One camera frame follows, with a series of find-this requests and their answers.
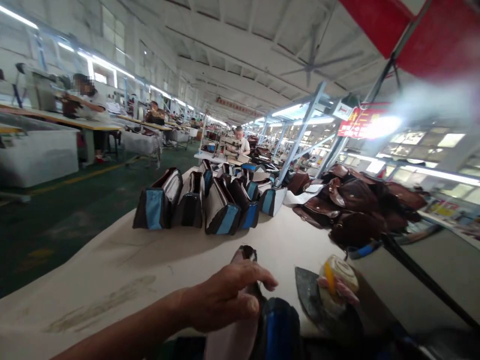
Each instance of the green floor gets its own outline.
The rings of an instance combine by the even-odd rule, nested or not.
[[[37,193],[30,204],[0,207],[0,298],[65,263],[98,233],[135,208],[142,188],[151,185],[166,169],[177,167],[183,173],[196,166],[194,154],[198,147],[194,142],[188,150],[164,150],[159,170],[154,162],[146,169],[148,160],[141,159],[131,167],[101,173],[118,165],[112,162],[92,165],[26,191],[0,189]]]

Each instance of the white shirt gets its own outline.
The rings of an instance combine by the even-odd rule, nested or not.
[[[98,91],[93,96],[82,95],[81,98],[92,105],[96,105],[105,109],[103,112],[93,111],[87,106],[83,105],[83,108],[76,110],[76,115],[79,118],[86,118],[102,123],[110,123],[110,113],[107,107],[107,101]]]
[[[239,141],[240,141],[240,149],[238,150],[238,152],[241,153],[241,154],[243,154],[245,152],[249,152],[250,151],[250,144],[247,141],[247,139],[242,137]]]

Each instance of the ceiling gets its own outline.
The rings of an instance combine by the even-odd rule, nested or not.
[[[418,12],[423,1],[403,0]],[[231,123],[252,119],[216,103],[217,97],[260,113],[311,94],[321,81],[332,99],[348,93],[365,96],[386,64],[362,29],[338,0],[134,0],[137,9],[153,9],[178,55],[180,70],[201,90],[212,115]],[[331,62],[320,73],[304,71],[309,62]],[[351,57],[343,61],[338,58]],[[379,100],[397,90],[390,76]],[[412,76],[400,71],[402,81]]]

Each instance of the ceiling fan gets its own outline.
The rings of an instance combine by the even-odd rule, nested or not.
[[[318,32],[319,32],[318,30],[319,30],[319,27],[320,27],[320,24],[314,25],[314,26],[312,26],[311,31],[310,31],[311,47],[310,47],[310,56],[308,58],[308,62],[305,63],[304,61],[301,61],[297,58],[292,58],[292,57],[289,56],[290,59],[292,59],[296,63],[302,65],[302,67],[297,69],[297,70],[284,72],[284,73],[280,74],[280,76],[300,73],[300,72],[304,71],[304,72],[306,72],[306,87],[309,88],[310,87],[310,80],[311,80],[311,77],[312,77],[312,72],[314,72],[315,74],[318,74],[318,75],[320,75],[324,78],[329,79],[329,76],[324,74],[323,72],[321,72],[319,69],[324,68],[324,67],[326,67],[328,65],[331,65],[331,64],[341,63],[341,62],[344,62],[346,60],[351,60],[351,59],[354,59],[354,58],[357,58],[357,57],[363,55],[363,53],[364,53],[363,50],[360,50],[360,51],[354,52],[354,53],[349,54],[349,55],[337,57],[337,58],[332,59],[332,60],[328,60],[328,61],[324,61],[324,62],[320,62],[320,63],[315,63],[315,59],[317,57],[317,52],[320,48],[320,44],[318,44]]]

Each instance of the dark hair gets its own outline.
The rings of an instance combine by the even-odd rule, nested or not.
[[[84,75],[82,73],[77,72],[77,73],[73,74],[73,81],[79,82],[83,85],[88,85],[88,86],[92,87],[92,90],[90,91],[90,93],[86,94],[89,97],[92,97],[93,95],[95,95],[97,93],[97,89],[95,89],[94,82],[87,75]]]

